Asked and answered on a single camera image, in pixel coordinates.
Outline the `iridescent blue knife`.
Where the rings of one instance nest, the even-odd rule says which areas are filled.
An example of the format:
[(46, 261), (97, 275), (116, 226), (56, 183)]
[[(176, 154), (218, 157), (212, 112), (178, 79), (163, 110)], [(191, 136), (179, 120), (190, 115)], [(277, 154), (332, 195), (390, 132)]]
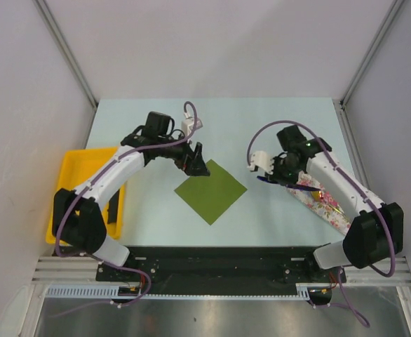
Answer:
[(311, 187), (311, 186), (307, 186), (307, 185), (291, 184), (291, 183), (280, 183), (280, 182), (276, 182), (274, 180), (269, 180), (267, 177), (264, 177), (264, 176), (257, 176), (257, 179), (262, 181), (262, 182), (268, 183), (268, 184), (280, 185), (282, 187), (292, 189), (292, 190), (301, 190), (301, 191), (307, 191), (307, 192), (319, 192), (321, 190), (320, 188)]

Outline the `green paper napkin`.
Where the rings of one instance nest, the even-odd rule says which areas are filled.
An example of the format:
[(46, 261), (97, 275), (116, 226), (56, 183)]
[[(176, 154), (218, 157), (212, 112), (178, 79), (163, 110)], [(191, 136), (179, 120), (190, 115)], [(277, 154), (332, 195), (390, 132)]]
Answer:
[(209, 176), (191, 176), (175, 189), (175, 193), (208, 225), (212, 225), (247, 188), (212, 159), (206, 166)]

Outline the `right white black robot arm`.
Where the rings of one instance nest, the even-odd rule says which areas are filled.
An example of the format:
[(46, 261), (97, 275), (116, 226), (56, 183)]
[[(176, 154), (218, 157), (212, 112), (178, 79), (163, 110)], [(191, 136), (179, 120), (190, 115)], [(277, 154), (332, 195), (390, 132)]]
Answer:
[(324, 139), (307, 139), (296, 125), (279, 131), (277, 138), (283, 151), (274, 157), (269, 181), (308, 190), (299, 181), (300, 174), (308, 174), (330, 193), (351, 223), (342, 241), (317, 248), (304, 264), (311, 281), (322, 281), (330, 268), (362, 269), (403, 250), (404, 213), (397, 203), (386, 204), (358, 182), (339, 164)]

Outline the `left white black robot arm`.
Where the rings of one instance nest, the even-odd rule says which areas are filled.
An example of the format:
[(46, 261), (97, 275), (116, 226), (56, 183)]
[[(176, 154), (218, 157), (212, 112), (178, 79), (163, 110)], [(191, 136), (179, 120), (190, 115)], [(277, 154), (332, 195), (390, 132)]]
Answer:
[(167, 114), (150, 112), (121, 142), (112, 157), (90, 178), (72, 190), (54, 196), (52, 231), (57, 243), (65, 242), (95, 259), (112, 265), (120, 280), (131, 279), (136, 264), (130, 251), (108, 233), (102, 210), (131, 176), (159, 157), (171, 159), (187, 176), (209, 176), (201, 143), (190, 139), (202, 126), (196, 112), (184, 113), (180, 135), (173, 137), (175, 122)]

